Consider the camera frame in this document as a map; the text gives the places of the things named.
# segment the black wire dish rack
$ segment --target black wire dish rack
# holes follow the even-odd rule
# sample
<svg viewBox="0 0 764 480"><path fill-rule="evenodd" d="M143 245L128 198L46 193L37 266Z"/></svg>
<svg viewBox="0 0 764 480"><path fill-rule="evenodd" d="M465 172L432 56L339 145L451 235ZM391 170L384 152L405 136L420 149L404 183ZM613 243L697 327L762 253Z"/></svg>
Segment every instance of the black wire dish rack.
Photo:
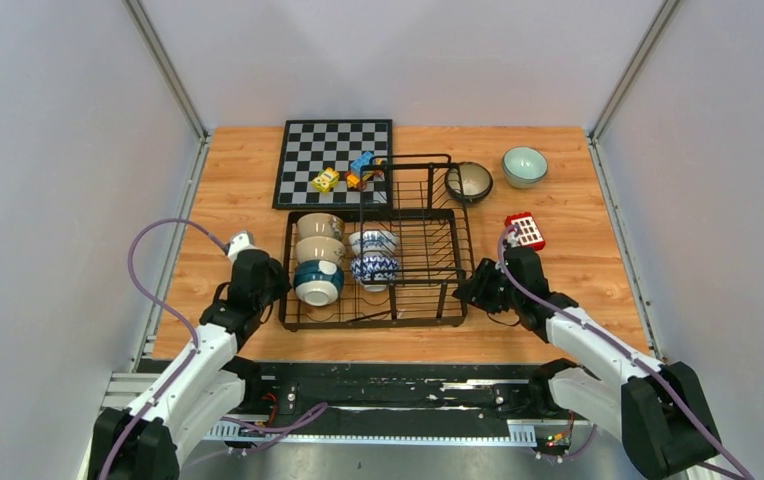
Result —
<svg viewBox="0 0 764 480"><path fill-rule="evenodd" d="M313 307L301 302L291 290L279 304L279 321L288 330L458 326L464 322L467 304L452 293L473 273L470 224L467 209L449 195L444 182L450 169L458 170L458 164L447 154L375 158L384 163L365 166L362 173L373 170L382 175L384 199L381 195L363 199L355 210L320 210L345 224L343 240L348 255L341 265L344 288L340 298L331 305ZM426 163L437 158L444 162ZM288 215L283 265L292 281L298 264L296 223L308 213L312 212ZM387 230L399 238L398 245L384 252L398 261L399 268L374 272L363 282L384 288L376 293L353 278L348 264L354 258L350 235L364 235L370 230ZM361 243L360 254L365 253L364 248Z"/></svg>

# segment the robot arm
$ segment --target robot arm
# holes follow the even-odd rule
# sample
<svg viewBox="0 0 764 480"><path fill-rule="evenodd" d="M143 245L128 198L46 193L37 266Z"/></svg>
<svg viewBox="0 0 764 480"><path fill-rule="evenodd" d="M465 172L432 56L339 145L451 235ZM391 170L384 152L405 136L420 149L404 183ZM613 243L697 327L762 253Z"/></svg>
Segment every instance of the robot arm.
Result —
<svg viewBox="0 0 764 480"><path fill-rule="evenodd" d="M189 342L158 380L124 410L106 409L100 414L94 424L91 480L99 477L133 413L148 405L152 407L117 452L109 479L178 478L206 432L230 410L257 398L259 392L249 388L260 378L257 365L236 355L258 329L265 308L288 293L288 274L279 262L255 248L247 232L232 238L227 255L232 262L231 281L217 288L213 303L203 312L196 329L199 345ZM224 290L225 300L220 298Z"/></svg>
<svg viewBox="0 0 764 480"><path fill-rule="evenodd" d="M454 296L488 313L515 311L526 329L579 361L580 365L556 360L536 370L529 384L530 398L542 414L564 409L584 416L620 440L633 465L651 479L666 478L717 455L664 389L638 365L659 373L719 439L699 379L690 367L683 363L665 365L635 350L599 327L572 298L551 292L533 249L509 248L504 257L520 284L569 315L548 309L518 291L500 266L487 258ZM595 328L609 340L596 334ZM630 358L615 345L630 352Z"/></svg>

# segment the blue toy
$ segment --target blue toy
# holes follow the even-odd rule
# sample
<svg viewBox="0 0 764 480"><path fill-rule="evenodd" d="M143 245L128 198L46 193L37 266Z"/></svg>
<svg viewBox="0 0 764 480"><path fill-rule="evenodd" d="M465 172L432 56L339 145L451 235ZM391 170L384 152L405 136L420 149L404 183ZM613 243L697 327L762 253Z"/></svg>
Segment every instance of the blue toy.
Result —
<svg viewBox="0 0 764 480"><path fill-rule="evenodd" d="M372 152L364 152L359 156L357 159L353 160L352 163L350 163L350 172L352 172L353 175L355 175L357 178L362 178L361 175L361 167L365 165L371 165L375 163L376 165L379 165L382 163L381 159L376 159L376 162L372 162L373 159L373 153ZM373 171L364 172L364 176L370 176L373 175Z"/></svg>

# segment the yellow toy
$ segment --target yellow toy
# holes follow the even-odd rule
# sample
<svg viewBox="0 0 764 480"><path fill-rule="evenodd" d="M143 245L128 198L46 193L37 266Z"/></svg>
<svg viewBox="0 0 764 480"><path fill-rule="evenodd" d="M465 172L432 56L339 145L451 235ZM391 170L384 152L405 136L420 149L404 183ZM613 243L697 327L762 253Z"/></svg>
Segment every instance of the yellow toy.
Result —
<svg viewBox="0 0 764 480"><path fill-rule="evenodd" d="M340 175L332 167L327 167L326 170L320 172L319 175L314 177L311 181L311 186L314 187L320 193L329 193L335 185L338 184Z"/></svg>

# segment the teal bowl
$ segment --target teal bowl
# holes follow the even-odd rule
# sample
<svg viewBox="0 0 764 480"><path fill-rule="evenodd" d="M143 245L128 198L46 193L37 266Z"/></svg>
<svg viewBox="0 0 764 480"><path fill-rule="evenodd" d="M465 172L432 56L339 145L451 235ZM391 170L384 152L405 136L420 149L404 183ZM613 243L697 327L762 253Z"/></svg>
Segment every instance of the teal bowl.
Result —
<svg viewBox="0 0 764 480"><path fill-rule="evenodd" d="M309 260L294 272L294 293L304 303L323 307L333 303L344 289L344 272L326 260Z"/></svg>
<svg viewBox="0 0 764 480"><path fill-rule="evenodd" d="M515 147L503 156L503 173L509 185L531 188L547 175L547 159L534 148Z"/></svg>

